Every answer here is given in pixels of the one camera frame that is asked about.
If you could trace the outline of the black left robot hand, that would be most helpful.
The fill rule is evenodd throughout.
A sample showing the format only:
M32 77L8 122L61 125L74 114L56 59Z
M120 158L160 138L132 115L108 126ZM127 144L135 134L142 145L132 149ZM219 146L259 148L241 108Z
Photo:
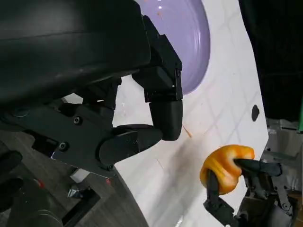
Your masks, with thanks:
M50 158L110 178L115 163L179 138L182 62L133 0L3 0L0 127ZM122 77L152 125L113 126Z

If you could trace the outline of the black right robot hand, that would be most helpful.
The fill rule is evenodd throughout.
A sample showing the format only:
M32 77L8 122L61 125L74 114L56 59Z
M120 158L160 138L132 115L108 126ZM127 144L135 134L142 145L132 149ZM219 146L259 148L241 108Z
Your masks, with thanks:
M205 209L227 227L292 227L298 214L297 199L287 195L280 163L236 159L242 169L247 192L237 215L219 196L219 181L214 171L206 172Z

